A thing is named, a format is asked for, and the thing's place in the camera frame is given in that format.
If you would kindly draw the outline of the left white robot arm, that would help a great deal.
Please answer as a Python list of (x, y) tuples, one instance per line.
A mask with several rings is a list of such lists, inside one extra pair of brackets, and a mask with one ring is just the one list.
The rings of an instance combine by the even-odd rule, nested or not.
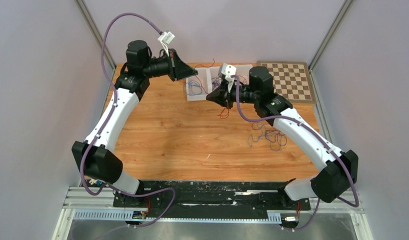
[(126, 63), (113, 88), (99, 122), (84, 141), (75, 141), (71, 151), (81, 177), (99, 180), (122, 194), (133, 207), (144, 204), (146, 194), (140, 190), (141, 181), (123, 170), (115, 147), (129, 115), (150, 86), (150, 79), (168, 76), (173, 82), (196, 76), (198, 71), (186, 64), (175, 49), (162, 49), (154, 57), (144, 40), (127, 45)]

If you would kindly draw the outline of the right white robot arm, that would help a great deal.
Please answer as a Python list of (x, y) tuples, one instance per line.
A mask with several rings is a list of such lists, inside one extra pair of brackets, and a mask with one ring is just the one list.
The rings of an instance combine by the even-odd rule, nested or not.
[(266, 121), (290, 138), (318, 169), (318, 174), (304, 179), (287, 181), (278, 190), (281, 207), (290, 209), (298, 200), (318, 198), (325, 203), (345, 199), (341, 195), (351, 189), (354, 202), (359, 205), (356, 189), (359, 158), (353, 150), (344, 151), (314, 130), (285, 97), (275, 92), (273, 77), (264, 66), (254, 66), (249, 82), (243, 84), (237, 69), (224, 63), (218, 69), (220, 85), (206, 96), (206, 100), (224, 108), (237, 107), (247, 122)]

